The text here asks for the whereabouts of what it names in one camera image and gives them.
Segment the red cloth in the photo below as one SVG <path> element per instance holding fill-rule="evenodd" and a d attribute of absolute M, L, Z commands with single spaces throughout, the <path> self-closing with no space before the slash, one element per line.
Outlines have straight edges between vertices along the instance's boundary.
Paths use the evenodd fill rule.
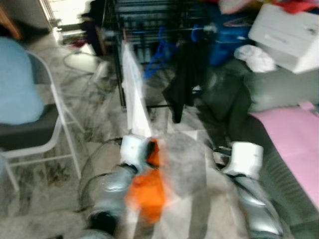
<path fill-rule="evenodd" d="M 298 0 L 293 0 L 288 2 L 274 1 L 274 4 L 281 6 L 286 12 L 290 14 L 296 14 L 301 11 L 311 10 L 317 6 L 313 2 L 298 1 Z"/>

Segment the wall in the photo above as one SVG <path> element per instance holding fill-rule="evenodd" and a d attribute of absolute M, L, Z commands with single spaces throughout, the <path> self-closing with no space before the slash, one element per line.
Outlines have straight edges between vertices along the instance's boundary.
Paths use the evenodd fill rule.
<path fill-rule="evenodd" d="M 13 19 L 40 29 L 48 23 L 38 0 L 0 0 L 1 6 Z"/>

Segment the gray chair seat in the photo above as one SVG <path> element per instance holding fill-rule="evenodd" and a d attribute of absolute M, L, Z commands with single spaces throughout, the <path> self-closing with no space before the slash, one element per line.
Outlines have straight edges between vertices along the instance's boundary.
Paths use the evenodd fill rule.
<path fill-rule="evenodd" d="M 55 104 L 46 105 L 39 120 L 20 125 L 0 124 L 3 151 L 41 146 L 49 142 L 59 114 Z"/>

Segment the white cloth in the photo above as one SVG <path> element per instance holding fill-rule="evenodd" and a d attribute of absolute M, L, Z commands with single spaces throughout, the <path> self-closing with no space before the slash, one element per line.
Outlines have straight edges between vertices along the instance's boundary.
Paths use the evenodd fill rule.
<path fill-rule="evenodd" d="M 137 59 L 128 43 L 122 43 L 123 89 L 128 114 L 128 129 L 133 134 L 150 137 L 151 124 L 143 98 L 143 80 Z"/>
<path fill-rule="evenodd" d="M 270 72 L 276 70 L 275 61 L 261 48 L 244 45 L 235 50 L 234 57 L 245 61 L 253 72 Z"/>

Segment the white towel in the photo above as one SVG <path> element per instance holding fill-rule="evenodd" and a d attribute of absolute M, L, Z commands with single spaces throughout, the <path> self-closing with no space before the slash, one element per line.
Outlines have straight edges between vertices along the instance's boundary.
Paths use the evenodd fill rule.
<path fill-rule="evenodd" d="M 275 61 L 261 48 L 244 45 L 235 50 L 234 57 L 246 61 L 253 72 L 270 72 L 276 70 Z"/>

